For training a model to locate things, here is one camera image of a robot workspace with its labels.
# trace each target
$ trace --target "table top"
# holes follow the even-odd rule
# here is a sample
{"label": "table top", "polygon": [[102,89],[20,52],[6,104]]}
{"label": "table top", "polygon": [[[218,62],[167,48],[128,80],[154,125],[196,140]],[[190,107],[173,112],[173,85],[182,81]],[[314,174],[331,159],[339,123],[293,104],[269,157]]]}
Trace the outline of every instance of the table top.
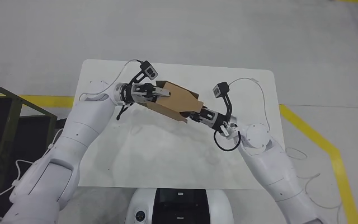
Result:
{"label": "table top", "polygon": [[[86,60],[76,90],[75,102],[91,81],[111,83],[125,62]],[[166,80],[199,94],[199,100],[211,110],[226,112],[222,99],[212,89],[223,81],[248,77],[259,81],[266,101],[266,113],[272,136],[284,147],[274,74],[267,70],[187,66],[152,63],[156,80]],[[139,72],[139,64],[130,63],[119,77],[129,82]],[[242,123],[267,124],[260,88],[250,80],[230,86],[233,115]],[[119,121],[116,108],[108,126],[90,145],[81,165],[79,186],[127,188],[206,188],[261,189],[238,150],[221,151],[213,140],[213,130],[189,120],[177,122],[143,106],[134,104]],[[218,140],[223,147],[233,142]]]}

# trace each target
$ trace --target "white wire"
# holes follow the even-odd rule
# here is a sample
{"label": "white wire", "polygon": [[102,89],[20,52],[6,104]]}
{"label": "white wire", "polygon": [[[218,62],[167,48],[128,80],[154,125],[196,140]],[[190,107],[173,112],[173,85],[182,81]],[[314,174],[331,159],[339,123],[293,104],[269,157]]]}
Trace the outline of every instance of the white wire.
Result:
{"label": "white wire", "polygon": [[263,93],[262,87],[260,86],[260,84],[258,83],[258,81],[257,81],[256,79],[254,79],[254,78],[238,78],[238,79],[232,81],[232,82],[229,84],[229,86],[230,86],[231,84],[233,84],[234,82],[239,81],[239,80],[250,80],[250,81],[254,82],[256,85],[259,86],[259,88],[260,88],[260,90],[261,90],[261,92],[262,92],[262,97],[263,97],[263,111],[265,112],[265,118],[266,118],[266,122],[267,122],[268,129],[271,131],[271,126],[270,126],[270,123],[269,123],[269,120],[268,120],[267,114],[266,114],[265,94]]}
{"label": "white wire", "polygon": [[83,92],[80,96],[79,96],[79,98],[78,98],[78,100],[81,100],[81,97],[83,96],[83,95],[98,95],[98,94],[101,94],[101,93],[103,93],[104,91],[106,91],[106,90],[108,90],[116,81],[117,81],[117,79],[119,78],[119,76],[122,74],[122,72],[123,72],[123,70],[125,69],[125,67],[127,66],[127,64],[129,64],[130,62],[138,62],[139,60],[137,60],[137,59],[132,59],[132,60],[129,60],[129,61],[127,61],[125,64],[124,64],[124,66],[123,66],[123,68],[122,68],[122,70],[120,71],[120,73],[118,74],[118,76],[115,78],[115,80],[109,85],[109,86],[107,86],[104,90],[102,90],[101,92],[96,92],[96,93],[90,93],[90,92]]}
{"label": "white wire", "polygon": [[[294,157],[294,156],[289,156],[289,155],[287,154],[287,150],[288,150],[288,149],[294,150],[294,151],[297,151],[297,152],[300,152],[300,153],[302,153],[302,155],[304,155],[305,157],[304,157],[304,158],[297,158],[297,157]],[[295,160],[305,160],[305,159],[308,158],[308,156],[307,156],[306,153],[304,153],[304,152],[302,152],[302,151],[300,151],[300,150],[298,150],[298,149],[296,149],[296,148],[292,148],[292,147],[287,147],[287,148],[286,148],[286,154],[287,154],[288,157],[293,158],[293,159],[295,159]],[[338,210],[337,210],[337,215],[336,215],[336,221],[337,221],[337,224],[340,224],[340,221],[339,221],[339,218],[338,218],[338,217],[339,217],[339,213],[340,213],[340,210],[341,210],[341,207],[342,207],[342,202],[340,202],[339,205],[333,206],[333,207],[322,206],[322,205],[318,204],[317,202],[315,202],[315,201],[309,196],[309,194],[308,194],[308,192],[307,192],[307,186],[308,186],[308,184],[309,184],[313,179],[319,177],[320,175],[321,175],[321,173],[319,172],[319,173],[317,173],[317,174],[315,174],[315,175],[313,175],[313,176],[309,176],[309,177],[306,177],[306,178],[303,178],[303,177],[300,177],[300,176],[297,176],[297,178],[300,178],[300,179],[308,179],[308,181],[306,182],[306,184],[305,184],[305,186],[304,186],[304,191],[305,191],[305,193],[307,194],[308,198],[312,201],[313,204],[317,205],[317,206],[320,207],[320,208],[324,208],[324,209],[335,209],[335,208],[338,208]]]}
{"label": "white wire", "polygon": [[[44,157],[49,151],[50,149],[52,149],[55,141],[56,141],[56,138],[57,138],[57,135],[60,133],[60,131],[62,131],[63,128],[61,128],[60,130],[58,130],[55,134],[55,137],[54,139],[52,140],[52,143],[49,145],[48,149],[46,150],[46,152],[44,153],[44,155],[42,157]],[[0,193],[0,196],[3,195],[4,193],[8,192],[9,190],[11,190],[13,187],[16,186],[16,182],[20,180],[20,176],[21,176],[21,171],[20,171],[20,167],[18,166],[18,162],[27,162],[28,164],[33,164],[33,162],[30,162],[30,161],[26,161],[26,160],[16,160],[15,161],[15,165],[16,165],[16,168],[17,168],[17,178],[13,181],[12,183],[12,186],[9,187],[8,189],[6,189],[5,191],[3,191],[2,193]]]}
{"label": "white wire", "polygon": [[52,149],[52,147],[54,146],[54,143],[55,143],[55,141],[56,141],[56,138],[57,138],[58,133],[60,133],[60,131],[62,131],[62,130],[63,130],[63,128],[61,128],[60,130],[58,130],[58,131],[56,132],[54,139],[52,140],[51,144],[49,145],[49,147],[47,148],[46,152],[43,154],[42,157],[44,157],[44,156],[50,151],[50,149]]}
{"label": "white wire", "polygon": [[18,162],[27,162],[28,164],[33,164],[33,162],[26,161],[26,160],[16,160],[15,165],[16,165],[16,168],[17,168],[17,178],[16,178],[16,180],[13,181],[11,187],[9,187],[8,189],[6,189],[6,190],[4,190],[3,192],[0,193],[0,196],[2,196],[4,193],[6,193],[9,190],[11,190],[12,188],[14,188],[16,186],[16,182],[20,180],[21,171],[20,171],[20,167],[18,166]]}

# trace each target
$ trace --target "brown cardboard box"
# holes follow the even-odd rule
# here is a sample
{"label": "brown cardboard box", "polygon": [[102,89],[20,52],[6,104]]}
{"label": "brown cardboard box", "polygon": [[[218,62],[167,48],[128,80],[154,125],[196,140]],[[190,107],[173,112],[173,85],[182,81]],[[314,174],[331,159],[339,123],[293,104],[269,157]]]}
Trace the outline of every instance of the brown cardboard box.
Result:
{"label": "brown cardboard box", "polygon": [[143,106],[185,123],[187,123],[187,119],[180,115],[180,112],[200,112],[204,103],[197,100],[199,94],[168,81],[157,81],[156,83],[157,87],[169,90],[171,95],[169,97],[158,97],[156,102],[147,102]]}

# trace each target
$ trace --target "yellow floor line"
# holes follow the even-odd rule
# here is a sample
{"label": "yellow floor line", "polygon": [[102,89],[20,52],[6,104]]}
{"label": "yellow floor line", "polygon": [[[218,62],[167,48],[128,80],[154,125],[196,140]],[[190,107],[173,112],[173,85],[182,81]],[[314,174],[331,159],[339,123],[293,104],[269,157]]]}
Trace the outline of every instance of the yellow floor line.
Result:
{"label": "yellow floor line", "polygon": [[71,108],[73,96],[31,96],[20,95],[19,97],[40,106],[42,108]]}
{"label": "yellow floor line", "polygon": [[358,3],[358,0],[338,0],[339,2]]}
{"label": "yellow floor line", "polygon": [[304,120],[294,114],[287,106],[280,105],[280,113],[291,124],[305,134],[312,142],[323,149],[331,158],[333,172],[336,177],[338,189],[340,191],[341,199],[343,202],[343,208],[346,214],[348,224],[358,223],[358,213],[354,203],[349,180],[346,175],[345,166],[341,157],[340,150],[327,141],[316,130],[311,128]]}

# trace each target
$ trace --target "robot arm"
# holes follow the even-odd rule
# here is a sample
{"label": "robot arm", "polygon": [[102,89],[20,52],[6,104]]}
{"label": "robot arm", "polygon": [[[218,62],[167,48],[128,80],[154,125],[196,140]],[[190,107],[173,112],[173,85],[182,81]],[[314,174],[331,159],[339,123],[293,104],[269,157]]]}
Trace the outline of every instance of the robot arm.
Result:
{"label": "robot arm", "polygon": [[252,175],[273,197],[287,223],[325,223],[298,184],[292,162],[270,131],[263,124],[245,125],[231,116],[227,83],[218,84],[213,91],[215,97],[224,98],[226,115],[202,108],[200,113],[191,113],[189,117],[214,129],[214,137],[219,132],[226,139],[234,140],[233,149],[238,148]]}
{"label": "robot arm", "polygon": [[155,101],[157,96],[170,95],[150,83],[139,84],[144,77],[152,80],[157,76],[149,62],[141,62],[140,67],[141,72],[129,84],[118,83],[102,94],[77,102],[59,139],[17,183],[10,195],[13,205],[2,223],[56,223],[59,211],[78,186],[83,155],[107,126],[115,106]]}

